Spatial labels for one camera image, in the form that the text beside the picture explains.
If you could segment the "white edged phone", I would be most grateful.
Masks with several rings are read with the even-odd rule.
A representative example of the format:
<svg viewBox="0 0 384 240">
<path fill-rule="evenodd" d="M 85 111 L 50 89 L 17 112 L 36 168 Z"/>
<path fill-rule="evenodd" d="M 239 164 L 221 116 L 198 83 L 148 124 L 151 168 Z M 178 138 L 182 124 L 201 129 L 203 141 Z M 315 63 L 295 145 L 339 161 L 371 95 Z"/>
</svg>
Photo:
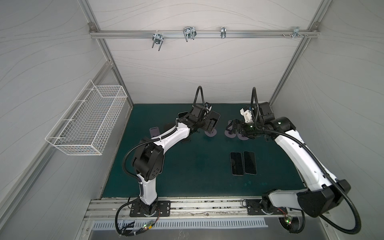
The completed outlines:
<svg viewBox="0 0 384 240">
<path fill-rule="evenodd" d="M 244 169 L 246 174 L 257 174 L 256 155 L 254 152 L 244 151 Z"/>
</svg>

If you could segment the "purple phone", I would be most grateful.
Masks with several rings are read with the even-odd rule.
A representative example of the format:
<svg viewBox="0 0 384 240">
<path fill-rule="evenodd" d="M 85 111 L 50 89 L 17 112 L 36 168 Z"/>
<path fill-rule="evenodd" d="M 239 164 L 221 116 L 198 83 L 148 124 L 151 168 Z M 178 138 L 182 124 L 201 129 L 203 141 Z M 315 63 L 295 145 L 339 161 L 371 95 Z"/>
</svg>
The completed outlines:
<svg viewBox="0 0 384 240">
<path fill-rule="evenodd" d="M 217 123 L 218 123 L 218 121 L 219 121 L 221 115 L 218 114 L 218 113 L 215 112 L 215 111 L 210 111 L 209 114 L 208 114 L 208 116 L 213 116 L 213 117 L 215 117 L 215 127 L 216 127 L 216 125 L 217 125 Z"/>
<path fill-rule="evenodd" d="M 231 169 L 232 174 L 234 176 L 243 176 L 244 175 L 244 167 L 243 167 L 243 159 L 241 153 L 231 152 Z"/>
</svg>

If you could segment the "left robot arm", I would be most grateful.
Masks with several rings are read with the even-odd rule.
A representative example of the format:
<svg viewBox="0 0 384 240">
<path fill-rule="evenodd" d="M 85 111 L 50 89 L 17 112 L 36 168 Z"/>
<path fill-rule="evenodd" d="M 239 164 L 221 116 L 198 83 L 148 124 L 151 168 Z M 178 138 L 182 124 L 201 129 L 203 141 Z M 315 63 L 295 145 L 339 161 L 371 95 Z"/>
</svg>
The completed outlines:
<svg viewBox="0 0 384 240">
<path fill-rule="evenodd" d="M 151 139 L 144 138 L 139 144 L 129 150 L 122 162 L 124 173 L 135 178 L 140 187 L 139 196 L 123 204 L 115 215 L 115 229 L 119 236 L 131 237 L 142 234 L 152 228 L 157 220 L 145 224 L 138 230 L 130 230 L 134 224 L 120 227 L 118 217 L 120 211 L 129 205 L 139 203 L 145 215 L 155 215 L 157 219 L 161 212 L 158 207 L 158 194 L 156 192 L 156 177 L 162 172 L 165 153 L 178 142 L 186 139 L 199 129 L 208 134 L 215 131 L 220 114 L 212 111 L 212 105 L 204 100 L 203 88 L 198 86 L 192 109 L 183 112 L 176 118 L 175 125 L 163 134 Z"/>
</svg>

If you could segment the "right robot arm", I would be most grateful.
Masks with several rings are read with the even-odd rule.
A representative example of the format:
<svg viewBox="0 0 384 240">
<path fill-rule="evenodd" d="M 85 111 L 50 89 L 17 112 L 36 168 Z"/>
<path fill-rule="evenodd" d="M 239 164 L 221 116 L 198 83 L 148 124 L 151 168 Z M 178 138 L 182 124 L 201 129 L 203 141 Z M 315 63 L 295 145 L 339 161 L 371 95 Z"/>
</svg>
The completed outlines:
<svg viewBox="0 0 384 240">
<path fill-rule="evenodd" d="M 259 103 L 256 88 L 252 89 L 250 104 L 242 108 L 240 113 L 243 120 L 230 121 L 226 132 L 248 139 L 265 137 L 276 142 L 291 159 L 305 185 L 303 190 L 271 190 L 263 194 L 257 206 L 265 215 L 272 215 L 283 208 L 301 212 L 301 219 L 288 214 L 280 218 L 282 227 L 292 234 L 304 230 L 305 216 L 319 217 L 345 234 L 356 235 L 361 231 L 360 214 L 348 197 L 351 185 L 347 180 L 339 180 L 321 163 L 288 118 L 276 118 L 269 103 Z M 352 229 L 340 227 L 324 216 L 325 212 L 339 206 L 342 201 L 352 211 L 355 220 Z"/>
</svg>

